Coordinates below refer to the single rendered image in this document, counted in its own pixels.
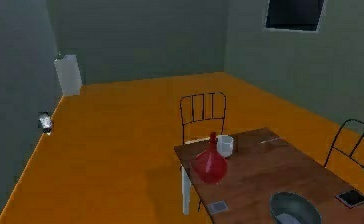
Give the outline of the white mug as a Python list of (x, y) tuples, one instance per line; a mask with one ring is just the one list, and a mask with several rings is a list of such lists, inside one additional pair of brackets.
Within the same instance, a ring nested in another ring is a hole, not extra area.
[(217, 150), (225, 158), (232, 155), (234, 139), (229, 135), (219, 135), (217, 137)]

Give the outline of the red glass vase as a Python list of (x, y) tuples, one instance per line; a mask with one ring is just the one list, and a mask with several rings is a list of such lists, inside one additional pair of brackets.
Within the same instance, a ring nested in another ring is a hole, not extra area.
[(205, 184), (217, 184), (227, 174), (226, 159), (217, 150), (217, 135), (212, 132), (206, 149), (191, 162), (193, 171)]

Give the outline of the grey card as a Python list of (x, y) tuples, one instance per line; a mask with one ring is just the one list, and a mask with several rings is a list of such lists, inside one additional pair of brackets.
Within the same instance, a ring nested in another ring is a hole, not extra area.
[(213, 215), (228, 210), (228, 205), (225, 201), (213, 202), (207, 205), (208, 212)]

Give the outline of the brown wooden table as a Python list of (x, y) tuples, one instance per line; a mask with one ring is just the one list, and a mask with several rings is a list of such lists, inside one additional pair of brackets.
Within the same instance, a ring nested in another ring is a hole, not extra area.
[(213, 224), (273, 224), (269, 201), (276, 192), (294, 192), (320, 212), (322, 224), (364, 224), (364, 204), (349, 209), (335, 196), (352, 188), (331, 171), (267, 128), (234, 136), (235, 152), (226, 176), (218, 184), (204, 184), (190, 163), (207, 143), (175, 148), (181, 164), (203, 204), (225, 201), (229, 209), (210, 216)]

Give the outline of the white bin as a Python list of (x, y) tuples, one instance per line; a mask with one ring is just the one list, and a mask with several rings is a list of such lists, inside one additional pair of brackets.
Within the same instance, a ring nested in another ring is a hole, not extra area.
[(82, 79), (77, 57), (75, 55), (65, 55), (61, 59), (55, 59), (54, 65), (63, 95), (79, 95)]

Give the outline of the grey bowl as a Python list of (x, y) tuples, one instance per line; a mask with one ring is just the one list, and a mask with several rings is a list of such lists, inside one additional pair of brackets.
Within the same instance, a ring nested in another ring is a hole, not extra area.
[(293, 192), (276, 192), (270, 198), (269, 208), (275, 224), (322, 224), (316, 207)]

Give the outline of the black phone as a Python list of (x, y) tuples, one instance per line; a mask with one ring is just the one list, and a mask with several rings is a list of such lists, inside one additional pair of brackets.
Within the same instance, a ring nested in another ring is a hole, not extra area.
[(342, 204), (348, 208), (354, 208), (361, 204), (364, 204), (364, 194), (356, 189), (351, 189), (335, 196)]

